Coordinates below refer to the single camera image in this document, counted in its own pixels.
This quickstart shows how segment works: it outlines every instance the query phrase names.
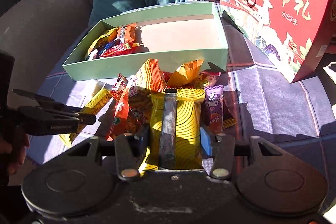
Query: human hand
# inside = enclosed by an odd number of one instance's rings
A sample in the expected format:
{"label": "human hand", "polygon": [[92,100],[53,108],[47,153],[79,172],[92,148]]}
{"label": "human hand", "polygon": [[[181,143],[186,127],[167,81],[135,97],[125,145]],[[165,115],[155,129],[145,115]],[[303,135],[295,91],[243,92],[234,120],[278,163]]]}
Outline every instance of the human hand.
{"label": "human hand", "polygon": [[13,142],[11,144],[0,137],[0,155],[8,155],[6,164],[9,176],[14,175],[25,162],[26,148],[29,145],[28,135],[21,127],[14,129]]}

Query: open cardboard box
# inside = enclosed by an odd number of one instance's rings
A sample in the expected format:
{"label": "open cardboard box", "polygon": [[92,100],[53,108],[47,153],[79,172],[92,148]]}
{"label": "open cardboard box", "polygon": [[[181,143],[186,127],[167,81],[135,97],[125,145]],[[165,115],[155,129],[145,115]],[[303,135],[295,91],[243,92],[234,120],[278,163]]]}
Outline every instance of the open cardboard box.
{"label": "open cardboard box", "polygon": [[[105,30],[137,23],[136,39],[143,44],[137,52],[83,61],[92,42]],[[157,58],[163,71],[174,72],[183,63],[204,59],[226,70],[227,41],[214,3],[199,1],[158,5],[133,10],[98,22],[63,64],[75,81],[128,77],[137,73],[149,58]]]}

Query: gray wall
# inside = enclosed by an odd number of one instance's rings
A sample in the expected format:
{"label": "gray wall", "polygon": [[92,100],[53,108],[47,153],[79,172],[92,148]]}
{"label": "gray wall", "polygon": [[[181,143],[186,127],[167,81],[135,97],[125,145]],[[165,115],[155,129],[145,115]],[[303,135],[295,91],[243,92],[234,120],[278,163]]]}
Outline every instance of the gray wall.
{"label": "gray wall", "polygon": [[[87,27],[87,0],[22,0],[0,17],[0,50],[16,58],[13,88],[37,92],[67,48]],[[8,105],[32,104],[9,93]]]}

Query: yellow wrapper with black wavy lines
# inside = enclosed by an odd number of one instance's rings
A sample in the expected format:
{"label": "yellow wrapper with black wavy lines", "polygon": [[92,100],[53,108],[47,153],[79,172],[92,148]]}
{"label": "yellow wrapper with black wavy lines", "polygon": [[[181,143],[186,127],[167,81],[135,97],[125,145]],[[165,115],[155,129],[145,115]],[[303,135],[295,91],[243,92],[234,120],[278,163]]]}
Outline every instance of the yellow wrapper with black wavy lines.
{"label": "yellow wrapper with black wavy lines", "polygon": [[[159,162],[159,141],[162,126],[162,115],[165,93],[149,95],[153,107],[150,121],[151,136],[147,154],[139,172],[155,170]],[[200,115],[201,103],[204,101],[203,89],[178,89],[175,137],[175,169],[199,169],[200,156]]]}

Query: long yellow wrapper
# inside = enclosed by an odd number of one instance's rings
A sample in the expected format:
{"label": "long yellow wrapper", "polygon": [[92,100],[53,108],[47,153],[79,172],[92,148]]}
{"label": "long yellow wrapper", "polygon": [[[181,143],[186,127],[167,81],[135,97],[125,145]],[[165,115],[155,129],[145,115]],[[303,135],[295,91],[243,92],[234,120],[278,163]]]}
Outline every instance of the long yellow wrapper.
{"label": "long yellow wrapper", "polygon": [[[89,113],[97,115],[97,113],[110,101],[112,95],[109,90],[101,88],[101,90],[82,108],[80,113]],[[80,124],[76,133],[67,133],[58,135],[61,141],[71,147],[73,141],[78,134],[86,127],[86,124]]]}
{"label": "long yellow wrapper", "polygon": [[[151,135],[149,150],[139,168],[156,170],[159,162],[159,141],[165,93],[152,93],[153,108],[150,121]],[[203,89],[178,89],[176,114],[175,169],[199,169],[201,167],[200,115],[204,101]]]}

